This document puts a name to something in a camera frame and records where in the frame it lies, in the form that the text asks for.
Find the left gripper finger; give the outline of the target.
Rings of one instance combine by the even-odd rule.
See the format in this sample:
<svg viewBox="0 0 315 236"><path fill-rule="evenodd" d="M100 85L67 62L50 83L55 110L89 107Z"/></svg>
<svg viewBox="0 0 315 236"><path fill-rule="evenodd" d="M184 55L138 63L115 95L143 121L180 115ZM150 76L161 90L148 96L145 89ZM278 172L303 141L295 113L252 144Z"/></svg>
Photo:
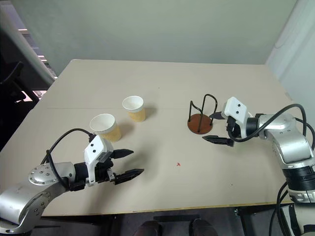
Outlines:
<svg viewBox="0 0 315 236"><path fill-rule="evenodd" d="M122 174L115 175L115 184L121 184L130 181L144 172L144 169L132 169Z"/></svg>
<svg viewBox="0 0 315 236"><path fill-rule="evenodd" d="M117 149L112 152L112 159L120 159L133 153L134 151L130 149Z"/></svg>

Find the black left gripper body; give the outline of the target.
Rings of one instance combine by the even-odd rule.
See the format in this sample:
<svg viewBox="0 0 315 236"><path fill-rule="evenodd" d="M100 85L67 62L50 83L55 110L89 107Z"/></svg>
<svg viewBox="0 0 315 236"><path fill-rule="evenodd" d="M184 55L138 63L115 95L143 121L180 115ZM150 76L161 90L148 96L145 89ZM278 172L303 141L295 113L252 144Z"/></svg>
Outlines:
<svg viewBox="0 0 315 236"><path fill-rule="evenodd" d="M101 182L114 182L116 174L112 171L114 166L112 159L115 159L115 153L113 152L109 156L105 156L105 153L102 153L100 157L96 159L96 166L94 169L95 181L97 183Z"/></svg>

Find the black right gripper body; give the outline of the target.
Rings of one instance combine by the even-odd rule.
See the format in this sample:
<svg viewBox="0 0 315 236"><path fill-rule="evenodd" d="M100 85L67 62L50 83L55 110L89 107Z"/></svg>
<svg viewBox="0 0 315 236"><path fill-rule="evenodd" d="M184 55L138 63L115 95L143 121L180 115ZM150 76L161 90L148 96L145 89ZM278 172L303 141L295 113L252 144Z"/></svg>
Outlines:
<svg viewBox="0 0 315 236"><path fill-rule="evenodd" d="M236 119L232 116L228 116L227 118L227 127L226 127L228 136L233 141L240 141L241 138L241 128L236 123Z"/></svg>

